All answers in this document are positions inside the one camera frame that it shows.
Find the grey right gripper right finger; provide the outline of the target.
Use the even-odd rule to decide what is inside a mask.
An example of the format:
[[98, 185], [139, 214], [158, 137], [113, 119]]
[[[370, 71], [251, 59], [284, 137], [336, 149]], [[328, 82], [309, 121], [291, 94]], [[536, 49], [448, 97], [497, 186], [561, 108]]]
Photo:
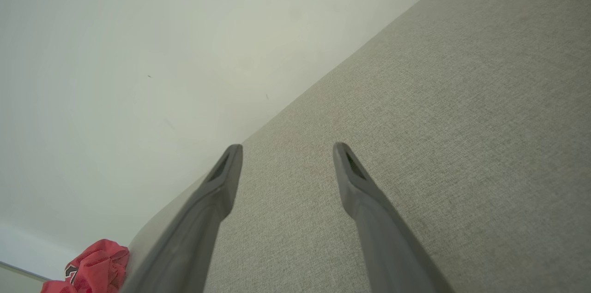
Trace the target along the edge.
[[355, 221], [374, 293], [451, 293], [452, 287], [348, 144], [333, 146], [338, 192]]

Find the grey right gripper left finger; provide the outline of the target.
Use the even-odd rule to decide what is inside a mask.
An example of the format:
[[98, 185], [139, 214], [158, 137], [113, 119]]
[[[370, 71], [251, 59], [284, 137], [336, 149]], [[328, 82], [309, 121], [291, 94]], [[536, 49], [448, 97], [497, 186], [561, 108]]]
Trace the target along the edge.
[[231, 144], [201, 181], [150, 219], [129, 245], [123, 293], [202, 293], [220, 224], [233, 209], [243, 147]]

